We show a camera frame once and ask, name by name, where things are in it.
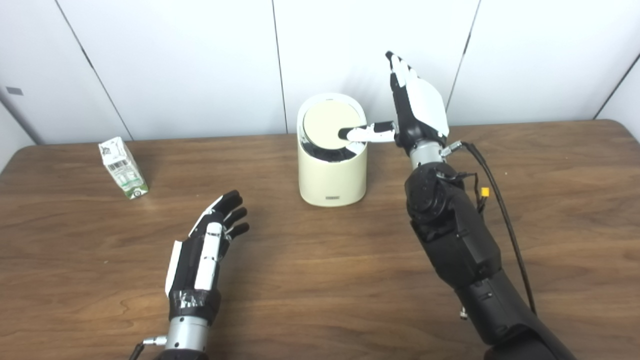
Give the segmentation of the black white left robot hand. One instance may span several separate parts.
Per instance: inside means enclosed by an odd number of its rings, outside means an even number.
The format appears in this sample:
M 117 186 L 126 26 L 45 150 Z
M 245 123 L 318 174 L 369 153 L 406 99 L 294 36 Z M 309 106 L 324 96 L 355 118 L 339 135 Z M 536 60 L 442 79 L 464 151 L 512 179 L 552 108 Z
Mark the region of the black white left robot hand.
M 218 289 L 221 262 L 231 243 L 250 226 L 240 220 L 248 214 L 238 190 L 232 190 L 205 208 L 187 238 L 175 241 L 165 284 L 169 319 L 194 317 L 211 326 L 222 301 Z

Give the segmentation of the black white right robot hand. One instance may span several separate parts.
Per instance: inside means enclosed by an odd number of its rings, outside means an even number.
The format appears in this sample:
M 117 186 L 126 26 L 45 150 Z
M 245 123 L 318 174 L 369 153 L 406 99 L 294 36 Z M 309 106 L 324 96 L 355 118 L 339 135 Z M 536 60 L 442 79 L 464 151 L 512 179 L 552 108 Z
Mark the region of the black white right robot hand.
M 423 142 L 444 147 L 450 126 L 440 92 L 394 52 L 387 51 L 385 57 L 390 64 L 390 88 L 397 118 L 344 127 L 338 130 L 338 138 L 349 142 L 393 142 L 407 155 Z

